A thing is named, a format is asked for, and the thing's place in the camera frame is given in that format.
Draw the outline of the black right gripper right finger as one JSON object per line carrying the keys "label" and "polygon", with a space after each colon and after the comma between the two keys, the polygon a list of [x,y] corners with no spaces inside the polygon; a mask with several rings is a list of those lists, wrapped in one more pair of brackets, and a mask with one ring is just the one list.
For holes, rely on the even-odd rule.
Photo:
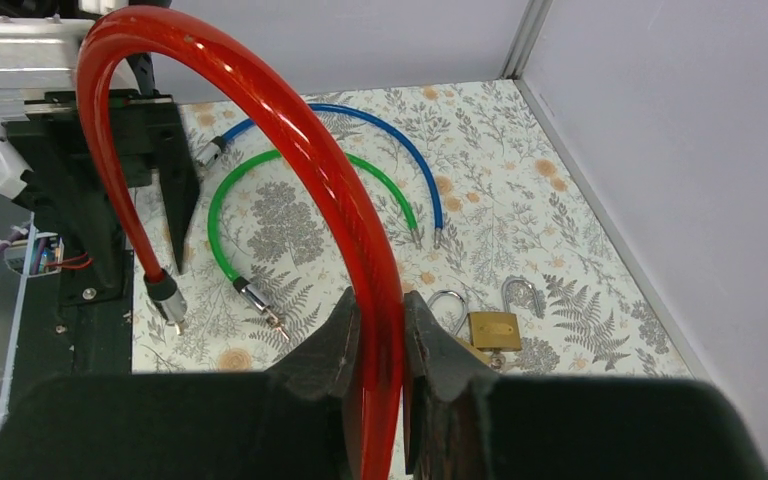
{"label": "black right gripper right finger", "polygon": [[689,379],[499,374],[404,297],[415,479],[768,479],[732,404]]}

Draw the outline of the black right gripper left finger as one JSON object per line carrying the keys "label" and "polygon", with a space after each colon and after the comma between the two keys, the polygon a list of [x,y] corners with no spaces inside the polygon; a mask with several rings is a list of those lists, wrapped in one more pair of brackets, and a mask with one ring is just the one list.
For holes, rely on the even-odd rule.
{"label": "black right gripper left finger", "polygon": [[263,371],[61,377],[0,430],[0,479],[356,479],[360,312]]}

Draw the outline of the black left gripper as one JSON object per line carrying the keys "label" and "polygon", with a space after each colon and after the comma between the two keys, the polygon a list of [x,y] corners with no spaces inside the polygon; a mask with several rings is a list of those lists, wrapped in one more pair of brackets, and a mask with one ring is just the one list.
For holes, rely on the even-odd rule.
{"label": "black left gripper", "polygon": [[129,187],[159,174],[176,270],[187,265],[187,239],[200,182],[173,97],[153,90],[111,89],[105,100],[80,106],[72,91],[25,103],[25,120],[4,124],[8,143],[27,163],[26,187],[14,202],[35,214],[43,231],[58,234],[67,263],[57,265],[59,303],[79,305],[124,296],[124,234],[106,196],[86,136],[101,128],[114,143]]}

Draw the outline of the red cable lock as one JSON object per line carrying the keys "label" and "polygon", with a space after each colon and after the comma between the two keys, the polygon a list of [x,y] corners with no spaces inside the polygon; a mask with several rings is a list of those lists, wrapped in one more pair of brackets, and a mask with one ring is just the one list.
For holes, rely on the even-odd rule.
{"label": "red cable lock", "polygon": [[[80,106],[105,100],[116,66],[159,53],[191,68],[233,100],[287,159],[323,214],[360,309],[359,423],[354,471],[384,479],[403,384],[404,307],[393,252],[354,168],[310,107],[264,61],[219,29],[185,13],[129,6],[103,16],[79,50]],[[167,278],[135,210],[107,130],[86,136],[93,161],[150,284]]]}

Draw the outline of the green cable lock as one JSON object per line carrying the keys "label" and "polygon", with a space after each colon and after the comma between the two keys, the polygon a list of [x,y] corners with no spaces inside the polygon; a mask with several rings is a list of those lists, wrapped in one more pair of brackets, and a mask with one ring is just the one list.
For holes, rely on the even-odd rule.
{"label": "green cable lock", "polygon": [[[346,152],[345,155],[352,165],[371,173],[390,191],[397,204],[401,207],[413,243],[418,249],[421,249],[422,240],[414,209],[400,187],[382,170],[372,165],[370,162],[348,152]],[[252,157],[232,170],[219,184],[211,199],[208,208],[206,229],[211,253],[219,270],[231,282],[234,290],[253,309],[259,314],[266,316],[267,325],[278,332],[286,342],[289,342],[290,336],[284,327],[283,321],[277,315],[274,309],[274,304],[258,290],[251,280],[241,275],[232,265],[231,260],[223,250],[220,236],[221,214],[224,208],[224,202],[231,189],[255,167],[269,161],[277,160],[280,157],[281,154],[277,150],[270,150]]]}

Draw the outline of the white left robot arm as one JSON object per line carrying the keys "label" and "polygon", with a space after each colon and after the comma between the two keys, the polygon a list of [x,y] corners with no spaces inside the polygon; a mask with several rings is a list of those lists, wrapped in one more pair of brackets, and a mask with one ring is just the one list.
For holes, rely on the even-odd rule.
{"label": "white left robot arm", "polygon": [[[62,305],[122,297],[126,234],[92,160],[75,94],[47,93],[27,102],[25,113],[24,120],[0,119],[0,195],[61,238],[35,256],[33,271],[60,274]],[[177,106],[169,95],[115,90],[109,119],[127,189],[159,182],[175,268],[183,271],[200,184]]]}

